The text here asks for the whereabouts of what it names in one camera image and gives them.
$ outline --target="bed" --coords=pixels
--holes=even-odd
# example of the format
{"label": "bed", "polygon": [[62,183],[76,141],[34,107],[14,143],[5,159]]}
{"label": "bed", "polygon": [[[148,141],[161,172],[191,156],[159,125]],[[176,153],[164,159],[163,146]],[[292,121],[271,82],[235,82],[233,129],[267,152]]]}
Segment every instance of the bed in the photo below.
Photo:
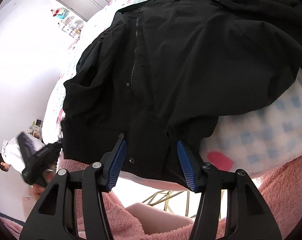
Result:
{"label": "bed", "polygon": [[[44,143],[53,143],[62,136],[63,83],[76,74],[82,52],[110,26],[117,10],[142,1],[145,0],[112,0],[86,23],[49,98],[42,128]],[[302,155],[302,71],[296,82],[270,106],[244,115],[220,117],[213,135],[201,141],[200,154],[204,161],[213,163],[220,170],[234,172],[242,168],[252,178]],[[120,176],[158,189],[183,189],[177,184],[161,184],[126,172]]]}

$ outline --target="bed sheet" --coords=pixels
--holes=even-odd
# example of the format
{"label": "bed sheet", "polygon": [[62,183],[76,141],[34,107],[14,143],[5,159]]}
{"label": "bed sheet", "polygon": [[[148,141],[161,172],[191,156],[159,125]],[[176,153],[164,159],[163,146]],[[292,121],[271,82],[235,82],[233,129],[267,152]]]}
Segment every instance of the bed sheet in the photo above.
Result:
{"label": "bed sheet", "polygon": [[[63,83],[76,74],[76,64],[82,52],[110,26],[117,10],[142,1],[145,0],[112,0],[87,22],[69,55],[68,66],[50,96],[42,129],[45,143],[55,142],[61,136]],[[302,71],[299,71],[296,82],[272,105],[244,115],[220,117],[213,135],[201,141],[200,155],[221,170],[234,172],[241,168],[253,178],[302,155]],[[146,186],[157,185],[159,189],[182,190],[172,185],[168,187],[168,183],[147,182],[125,172],[121,176]]]}

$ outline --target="silver screw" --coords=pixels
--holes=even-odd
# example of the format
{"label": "silver screw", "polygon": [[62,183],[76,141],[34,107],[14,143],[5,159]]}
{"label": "silver screw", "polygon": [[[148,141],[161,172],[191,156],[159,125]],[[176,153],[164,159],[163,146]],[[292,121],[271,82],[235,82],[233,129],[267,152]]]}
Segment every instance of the silver screw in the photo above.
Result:
{"label": "silver screw", "polygon": [[202,167],[205,168],[205,169],[210,169],[211,166],[212,166],[211,163],[204,163]]}
{"label": "silver screw", "polygon": [[100,162],[96,162],[96,163],[93,163],[92,164],[92,167],[95,168],[95,169],[98,169],[102,166],[102,164]]}
{"label": "silver screw", "polygon": [[245,175],[245,171],[244,171],[244,170],[239,170],[239,171],[238,171],[238,174],[239,174],[240,176],[244,176],[244,175]]}
{"label": "silver screw", "polygon": [[65,169],[61,169],[61,170],[58,171],[58,174],[59,174],[60,176],[66,174],[66,173],[67,173],[67,170],[65,170]]}

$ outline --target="blue gripper pad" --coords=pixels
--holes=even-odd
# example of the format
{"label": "blue gripper pad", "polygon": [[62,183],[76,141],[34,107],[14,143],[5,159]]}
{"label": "blue gripper pad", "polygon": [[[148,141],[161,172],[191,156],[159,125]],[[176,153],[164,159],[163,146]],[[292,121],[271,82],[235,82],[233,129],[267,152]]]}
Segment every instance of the blue gripper pad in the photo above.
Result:
{"label": "blue gripper pad", "polygon": [[195,181],[195,171],[182,141],[178,141],[177,150],[187,185],[191,191],[196,192],[198,186]]}
{"label": "blue gripper pad", "polygon": [[127,149],[127,143],[125,142],[125,140],[123,140],[118,151],[115,154],[115,158],[113,159],[113,162],[109,169],[109,178],[108,178],[108,183],[106,185],[109,191],[111,191],[111,189],[116,185],[116,182],[118,180],[124,162],[124,158],[126,156],[126,152],[127,152],[126,149]]}

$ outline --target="black fabric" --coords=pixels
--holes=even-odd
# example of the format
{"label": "black fabric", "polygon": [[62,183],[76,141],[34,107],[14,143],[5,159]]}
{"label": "black fabric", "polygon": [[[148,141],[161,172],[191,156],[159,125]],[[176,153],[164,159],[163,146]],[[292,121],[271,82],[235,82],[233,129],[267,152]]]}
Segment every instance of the black fabric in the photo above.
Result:
{"label": "black fabric", "polygon": [[271,104],[299,68],[298,0],[129,6],[115,14],[84,51],[77,75],[64,83],[64,156],[98,161],[124,133],[124,171],[185,186],[177,140],[186,139],[198,153],[219,116]]}

